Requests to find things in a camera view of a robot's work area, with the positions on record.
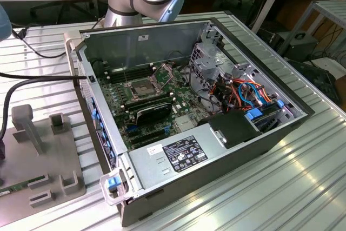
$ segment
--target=motherboard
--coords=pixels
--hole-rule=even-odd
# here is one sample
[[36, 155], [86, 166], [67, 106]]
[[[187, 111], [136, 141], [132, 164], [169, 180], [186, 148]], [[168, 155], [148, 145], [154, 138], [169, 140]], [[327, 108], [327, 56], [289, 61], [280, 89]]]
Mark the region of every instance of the motherboard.
[[148, 64], [99, 79], [129, 150], [194, 128], [212, 114], [191, 92], [182, 69], [174, 63]]

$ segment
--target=cpu socket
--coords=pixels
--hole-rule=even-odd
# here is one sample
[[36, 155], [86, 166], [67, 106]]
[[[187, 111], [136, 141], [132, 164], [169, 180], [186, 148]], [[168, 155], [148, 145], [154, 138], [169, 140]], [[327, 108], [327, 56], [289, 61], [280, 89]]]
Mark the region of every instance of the cpu socket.
[[124, 84], [124, 87], [131, 90], [133, 96], [132, 100], [141, 100], [145, 97], [160, 93], [155, 77], [147, 77], [131, 81]]

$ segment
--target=white label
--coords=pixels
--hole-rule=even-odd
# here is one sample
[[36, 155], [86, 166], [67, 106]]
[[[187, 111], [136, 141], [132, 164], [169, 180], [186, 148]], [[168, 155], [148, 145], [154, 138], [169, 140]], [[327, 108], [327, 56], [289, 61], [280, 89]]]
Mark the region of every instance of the white label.
[[149, 148], [147, 148], [147, 151], [148, 151], [148, 154], [150, 156], [154, 155], [154, 154], [157, 154], [157, 153], [163, 151], [162, 144], [157, 144], [155, 146], [149, 147]]
[[0, 197], [1, 197], [1, 196], [4, 196], [4, 195], [6, 195], [6, 194], [9, 194], [9, 193], [10, 193], [9, 190], [6, 190], [6, 191], [4, 191], [4, 192], [0, 192]]
[[146, 41], [149, 39], [149, 35], [140, 35], [138, 41]]

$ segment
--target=aluminum table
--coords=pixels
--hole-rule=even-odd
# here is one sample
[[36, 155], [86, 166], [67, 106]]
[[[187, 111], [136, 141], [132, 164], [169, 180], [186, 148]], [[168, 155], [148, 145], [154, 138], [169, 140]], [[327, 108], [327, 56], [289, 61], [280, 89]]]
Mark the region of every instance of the aluminum table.
[[[14, 93], [11, 106], [31, 104], [34, 120], [60, 111], [71, 118], [87, 191], [82, 197], [0, 230], [346, 229], [346, 114], [234, 16], [214, 12], [178, 19], [208, 17], [219, 19], [316, 114], [268, 153], [141, 222], [122, 228], [116, 207], [105, 203], [98, 185], [102, 171], [72, 83], [25, 86]], [[92, 25], [32, 28], [26, 38], [37, 50], [53, 55], [64, 50], [62, 33]], [[241, 62], [236, 49], [225, 48]], [[13, 38], [0, 43], [0, 64], [1, 71], [12, 74], [69, 74], [66, 57], [38, 58]], [[1, 105], [15, 82], [0, 78]]]

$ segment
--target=power supply label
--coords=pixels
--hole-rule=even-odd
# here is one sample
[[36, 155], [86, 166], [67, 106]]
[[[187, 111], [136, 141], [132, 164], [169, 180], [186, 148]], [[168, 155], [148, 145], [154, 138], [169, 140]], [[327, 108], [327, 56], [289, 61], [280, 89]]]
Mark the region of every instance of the power supply label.
[[164, 146], [163, 151], [177, 173], [208, 159], [193, 135]]

